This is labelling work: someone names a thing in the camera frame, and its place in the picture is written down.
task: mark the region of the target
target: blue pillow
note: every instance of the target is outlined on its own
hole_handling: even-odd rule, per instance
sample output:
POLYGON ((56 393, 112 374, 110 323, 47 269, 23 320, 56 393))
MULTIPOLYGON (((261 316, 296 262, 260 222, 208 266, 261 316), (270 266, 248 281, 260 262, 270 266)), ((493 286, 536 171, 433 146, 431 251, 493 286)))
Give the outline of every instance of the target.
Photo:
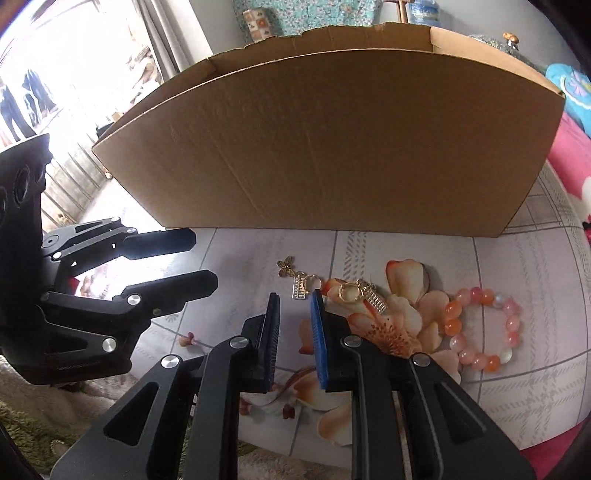
POLYGON ((546 78, 566 95, 564 111, 591 137, 591 82, 584 73, 568 65, 554 63, 546 70, 546 78))

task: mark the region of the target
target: wooden lid knob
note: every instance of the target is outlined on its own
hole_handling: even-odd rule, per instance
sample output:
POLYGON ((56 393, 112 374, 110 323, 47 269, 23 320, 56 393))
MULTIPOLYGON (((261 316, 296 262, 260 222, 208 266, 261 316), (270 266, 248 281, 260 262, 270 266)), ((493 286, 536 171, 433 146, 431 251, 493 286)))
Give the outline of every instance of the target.
POLYGON ((512 41, 515 44, 518 44, 519 43, 519 38, 517 37, 517 35, 515 35, 513 33, 510 33, 510 32, 503 33, 503 38, 505 40, 510 40, 510 41, 512 41))

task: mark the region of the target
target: corrugated cardboard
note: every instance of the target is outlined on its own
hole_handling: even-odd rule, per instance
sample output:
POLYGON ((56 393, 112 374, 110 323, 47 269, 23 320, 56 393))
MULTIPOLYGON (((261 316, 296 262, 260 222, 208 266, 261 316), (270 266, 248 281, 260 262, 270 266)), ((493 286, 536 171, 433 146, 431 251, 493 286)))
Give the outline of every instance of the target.
POLYGON ((168 227, 497 236, 563 104, 535 70, 450 31, 326 27, 197 63, 94 152, 168 227))

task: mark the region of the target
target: grid pattern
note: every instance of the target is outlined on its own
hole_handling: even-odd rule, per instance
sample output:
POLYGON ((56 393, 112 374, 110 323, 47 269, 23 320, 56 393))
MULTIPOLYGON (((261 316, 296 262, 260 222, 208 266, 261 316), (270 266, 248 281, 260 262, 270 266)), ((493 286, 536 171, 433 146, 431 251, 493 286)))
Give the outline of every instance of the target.
MULTIPOLYGON (((399 233, 196 230, 198 244, 178 254, 167 274, 207 268, 219 276, 208 299, 191 302, 182 314, 155 319, 134 352, 141 375, 169 352, 183 358, 207 353, 259 314, 270 291, 282 299, 277 354, 278 378, 313 365, 300 355, 298 326, 308 304, 291 299, 293 279, 277 276, 275 263, 294 255, 295 267, 322 278, 362 277, 387 290, 389 260, 413 258, 427 266, 431 289, 453 293, 480 285, 513 295, 523 306, 522 345, 496 374, 462 372, 463 388, 519 448, 573 427, 591 410, 587 381, 591 254, 583 229, 556 175, 546 165, 505 233, 496 239, 399 233), (179 334, 193 332, 197 345, 181 348, 179 334)), ((502 345, 501 317, 494 309, 468 309, 470 341, 487 353, 502 345)), ((253 407, 241 417, 240 435, 258 446, 329 465, 350 465, 350 448, 319 438, 324 412, 297 404, 294 419, 283 420, 283 397, 253 407)))

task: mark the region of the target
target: white bead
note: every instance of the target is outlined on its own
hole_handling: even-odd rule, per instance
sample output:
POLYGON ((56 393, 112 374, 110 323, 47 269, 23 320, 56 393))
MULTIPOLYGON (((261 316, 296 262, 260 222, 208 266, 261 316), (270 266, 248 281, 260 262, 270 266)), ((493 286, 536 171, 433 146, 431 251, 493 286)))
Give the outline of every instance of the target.
POLYGON ((509 297, 503 293, 497 293, 495 295, 495 301, 492 302, 492 306, 496 309, 503 308, 503 304, 509 300, 509 297))
POLYGON ((506 363, 508 363, 512 357, 513 357, 513 350, 511 349, 511 347, 508 347, 508 346, 503 348, 503 350, 501 350, 499 353, 499 358, 501 359, 501 365, 505 365, 506 363))

